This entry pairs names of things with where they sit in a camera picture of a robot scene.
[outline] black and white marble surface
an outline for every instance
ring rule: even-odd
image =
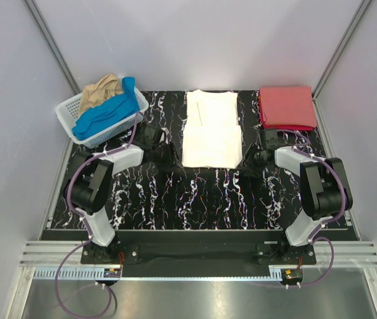
[[[170,131],[181,158],[186,93],[144,92],[144,96],[150,103],[147,117],[153,125]],[[237,103],[245,154],[251,143],[259,144],[258,92],[239,91]],[[126,131],[93,152],[116,148],[127,142],[130,134]],[[318,130],[307,135],[312,142],[307,151],[325,156]],[[292,136],[283,138],[295,141]],[[74,145],[72,155],[79,148],[84,149]],[[260,175],[245,177],[240,171],[219,168],[159,171],[147,163],[114,176],[106,210],[115,229],[284,229],[301,210],[299,179],[275,166],[266,167]],[[345,228],[346,221],[342,218],[329,227]],[[61,196],[50,229],[81,228],[82,223],[69,213]]]

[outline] beige cloth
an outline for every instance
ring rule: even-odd
[[[105,100],[123,93],[122,85],[116,76],[107,74],[96,84],[90,84],[84,87],[78,115],[81,116],[83,112],[88,109],[101,105]]]

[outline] white plastic basket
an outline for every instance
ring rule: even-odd
[[[136,99],[138,101],[138,105],[140,106],[140,111],[144,113],[148,109],[148,102],[146,98],[144,98],[144,95],[135,88],[135,95]],[[127,130],[128,128],[131,128],[135,123],[135,114],[121,120],[118,123],[115,123],[115,125],[106,128],[105,130],[91,136],[90,138],[87,138],[83,141],[79,141],[76,136],[73,135],[73,127],[76,125],[76,121],[78,119],[78,110],[80,105],[80,99],[82,98],[82,93],[73,96],[72,98],[69,98],[67,101],[64,101],[63,103],[60,103],[55,108],[55,113],[57,113],[57,117],[60,120],[61,125],[63,125],[63,128],[66,130],[68,136],[73,140],[76,144],[83,144],[87,148],[94,148],[101,143],[105,142],[106,140],[109,140],[110,138],[116,136],[117,134],[123,132],[124,130]],[[140,123],[144,118],[142,115],[138,115],[138,123]]]

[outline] blue towel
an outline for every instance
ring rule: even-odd
[[[134,92],[135,78],[123,78],[122,87],[123,94],[113,96],[80,116],[72,129],[78,140],[90,138],[140,110]]]

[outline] folded red cloth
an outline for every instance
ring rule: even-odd
[[[276,128],[278,130],[295,130],[295,131],[312,131],[314,128],[310,126],[302,125],[267,125],[263,122],[262,108],[259,107],[259,112],[261,113],[261,123],[264,128]]]
[[[316,127],[309,86],[261,88],[259,108],[265,128],[311,131]]]

